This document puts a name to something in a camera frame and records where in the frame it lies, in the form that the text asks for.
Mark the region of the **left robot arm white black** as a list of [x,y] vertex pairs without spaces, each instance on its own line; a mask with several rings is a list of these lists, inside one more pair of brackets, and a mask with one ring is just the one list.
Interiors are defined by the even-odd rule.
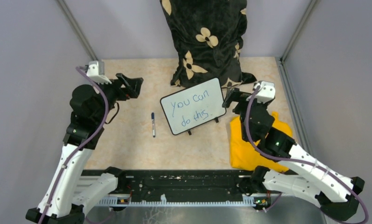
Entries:
[[143,78],[118,73],[101,84],[91,81],[72,92],[70,124],[63,138],[60,160],[50,186],[25,218],[36,224],[82,224],[90,210],[107,194],[128,189],[124,170],[108,167],[90,186],[76,193],[77,182],[96,149],[111,109],[119,101],[137,98]]

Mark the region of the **white marker pen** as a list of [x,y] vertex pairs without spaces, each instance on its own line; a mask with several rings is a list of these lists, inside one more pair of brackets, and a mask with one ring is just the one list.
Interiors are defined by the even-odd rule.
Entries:
[[153,138],[156,137],[156,131],[155,131],[155,116],[154,112],[151,113],[151,121],[152,121],[152,136]]

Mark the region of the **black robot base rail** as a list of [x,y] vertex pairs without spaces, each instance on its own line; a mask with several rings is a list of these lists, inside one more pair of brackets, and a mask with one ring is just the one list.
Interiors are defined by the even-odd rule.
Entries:
[[266,210],[275,193],[256,189],[244,170],[127,170],[99,207],[251,207]]

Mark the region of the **small black-framed whiteboard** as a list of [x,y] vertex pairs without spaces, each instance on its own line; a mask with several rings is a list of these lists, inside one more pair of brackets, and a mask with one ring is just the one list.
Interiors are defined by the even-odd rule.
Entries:
[[160,99],[160,105],[173,135],[184,132],[226,114],[224,96],[218,78],[186,88]]

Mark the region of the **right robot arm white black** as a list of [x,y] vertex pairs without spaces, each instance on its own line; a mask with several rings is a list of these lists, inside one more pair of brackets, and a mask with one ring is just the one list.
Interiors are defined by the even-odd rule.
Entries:
[[309,154],[291,136],[274,127],[275,118],[267,111],[274,100],[273,87],[256,87],[253,93],[234,88],[226,93],[222,106],[236,103],[242,140],[262,157],[287,167],[291,174],[258,165],[249,178],[252,189],[266,193],[285,193],[316,206],[329,218],[345,224],[359,208],[369,219],[367,207],[360,198],[365,181],[347,177],[324,165]]

